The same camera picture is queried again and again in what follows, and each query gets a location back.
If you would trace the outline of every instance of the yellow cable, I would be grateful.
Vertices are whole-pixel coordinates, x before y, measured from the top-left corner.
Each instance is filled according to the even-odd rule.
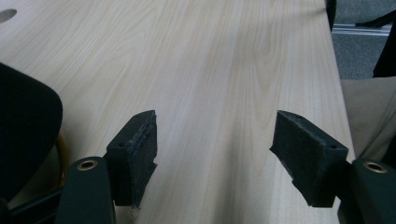
[[[59,178],[59,187],[64,185],[64,181],[66,179],[67,167],[69,166],[68,160],[68,150],[66,142],[64,138],[59,134],[55,143],[56,148],[58,149],[58,157],[60,163],[60,178]]]

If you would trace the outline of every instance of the hole in desk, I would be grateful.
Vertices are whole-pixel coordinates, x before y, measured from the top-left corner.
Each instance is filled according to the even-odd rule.
[[[13,18],[17,14],[16,9],[6,9],[0,11],[0,23],[8,21],[9,19]]]

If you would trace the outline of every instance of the office chair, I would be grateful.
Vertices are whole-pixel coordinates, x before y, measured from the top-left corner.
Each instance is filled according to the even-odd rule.
[[[0,63],[0,198],[10,202],[57,145],[64,179],[65,143],[59,136],[61,100],[48,86]]]

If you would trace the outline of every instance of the light wood grain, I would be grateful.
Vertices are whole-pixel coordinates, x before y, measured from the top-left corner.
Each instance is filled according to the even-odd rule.
[[[135,223],[337,223],[269,152],[278,109],[352,148],[323,0],[6,1],[0,62],[52,87],[71,161],[158,115]],[[119,223],[131,223],[129,208]]]

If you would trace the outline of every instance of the metal bar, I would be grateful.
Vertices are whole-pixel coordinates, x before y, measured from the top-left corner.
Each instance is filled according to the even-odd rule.
[[[390,25],[382,28],[362,28],[356,27],[355,24],[335,24],[332,28],[334,35],[380,35],[388,36],[390,33]]]

